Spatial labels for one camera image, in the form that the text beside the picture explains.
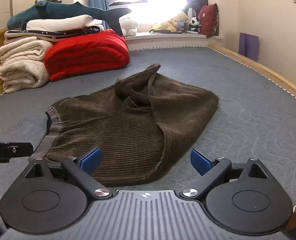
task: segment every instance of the white plush bear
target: white plush bear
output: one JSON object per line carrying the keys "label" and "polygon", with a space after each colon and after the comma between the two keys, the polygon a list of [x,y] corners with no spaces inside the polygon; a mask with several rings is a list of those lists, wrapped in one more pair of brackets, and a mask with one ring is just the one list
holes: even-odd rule
{"label": "white plush bear", "polygon": [[119,23],[121,26],[122,34],[124,36],[136,36],[139,23],[130,18],[120,18]]}

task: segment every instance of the shark plush toy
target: shark plush toy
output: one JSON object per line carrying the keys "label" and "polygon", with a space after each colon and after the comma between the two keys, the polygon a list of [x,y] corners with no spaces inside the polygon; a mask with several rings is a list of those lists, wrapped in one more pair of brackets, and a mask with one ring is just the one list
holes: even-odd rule
{"label": "shark plush toy", "polygon": [[12,16],[7,27],[9,30],[21,28],[24,22],[36,19],[64,19],[78,15],[87,14],[97,20],[105,21],[110,28],[122,36],[119,18],[130,13],[129,8],[113,8],[102,10],[99,8],[82,5],[79,2],[74,4],[54,3],[49,1],[38,1],[31,8]]}

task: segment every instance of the white pillow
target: white pillow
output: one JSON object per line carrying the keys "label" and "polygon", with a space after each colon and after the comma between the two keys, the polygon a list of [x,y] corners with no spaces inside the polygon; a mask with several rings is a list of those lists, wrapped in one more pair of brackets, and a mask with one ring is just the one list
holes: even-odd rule
{"label": "white pillow", "polygon": [[26,30],[38,30],[48,32],[62,32],[80,29],[95,24],[101,24],[101,20],[95,20],[90,15],[79,15],[65,19],[38,19],[28,21]]}

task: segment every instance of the folded red comforter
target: folded red comforter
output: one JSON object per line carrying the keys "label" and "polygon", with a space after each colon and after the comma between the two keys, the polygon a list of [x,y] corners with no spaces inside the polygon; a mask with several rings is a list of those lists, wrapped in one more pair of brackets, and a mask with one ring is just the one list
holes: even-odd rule
{"label": "folded red comforter", "polygon": [[59,41],[44,60],[51,81],[80,74],[111,70],[130,61],[125,38],[113,30]]}

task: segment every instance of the purple folder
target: purple folder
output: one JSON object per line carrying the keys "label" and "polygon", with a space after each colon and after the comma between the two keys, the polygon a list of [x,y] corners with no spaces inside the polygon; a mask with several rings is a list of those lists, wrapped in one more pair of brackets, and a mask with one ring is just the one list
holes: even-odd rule
{"label": "purple folder", "polygon": [[240,33],[239,54],[258,61],[259,57],[259,37],[251,34]]}

